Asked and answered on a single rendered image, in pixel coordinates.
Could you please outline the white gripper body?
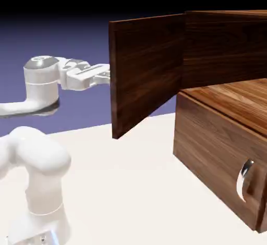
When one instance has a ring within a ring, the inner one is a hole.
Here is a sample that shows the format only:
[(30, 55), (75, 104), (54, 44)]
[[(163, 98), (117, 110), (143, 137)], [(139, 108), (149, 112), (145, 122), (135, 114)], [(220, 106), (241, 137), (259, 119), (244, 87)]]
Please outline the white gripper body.
[(110, 71), (109, 64), (96, 64), (93, 66), (78, 64), (75, 68), (67, 71), (66, 84), (68, 90), (83, 91), (91, 88), (93, 77), (102, 72)]

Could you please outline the wooden cabinet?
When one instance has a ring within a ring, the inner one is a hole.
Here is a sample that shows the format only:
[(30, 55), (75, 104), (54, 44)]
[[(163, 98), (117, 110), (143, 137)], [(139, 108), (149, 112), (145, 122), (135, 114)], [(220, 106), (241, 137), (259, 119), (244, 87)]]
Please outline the wooden cabinet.
[(267, 140), (267, 10), (186, 12), (179, 93)]

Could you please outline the light wooden drawer front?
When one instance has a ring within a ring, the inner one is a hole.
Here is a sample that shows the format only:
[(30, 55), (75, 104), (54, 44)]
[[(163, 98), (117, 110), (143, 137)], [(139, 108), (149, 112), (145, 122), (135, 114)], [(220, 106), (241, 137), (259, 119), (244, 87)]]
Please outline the light wooden drawer front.
[[(224, 114), (177, 94), (173, 154), (249, 228), (267, 232), (267, 140)], [(243, 186), (236, 180), (254, 161)]]

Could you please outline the dark wooden cabinet door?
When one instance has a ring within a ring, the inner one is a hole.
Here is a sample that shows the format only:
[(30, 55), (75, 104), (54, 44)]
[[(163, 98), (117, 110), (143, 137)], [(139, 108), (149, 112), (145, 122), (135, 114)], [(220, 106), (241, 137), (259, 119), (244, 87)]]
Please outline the dark wooden cabinet door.
[(112, 137), (119, 139), (179, 89), (185, 15), (108, 24)]

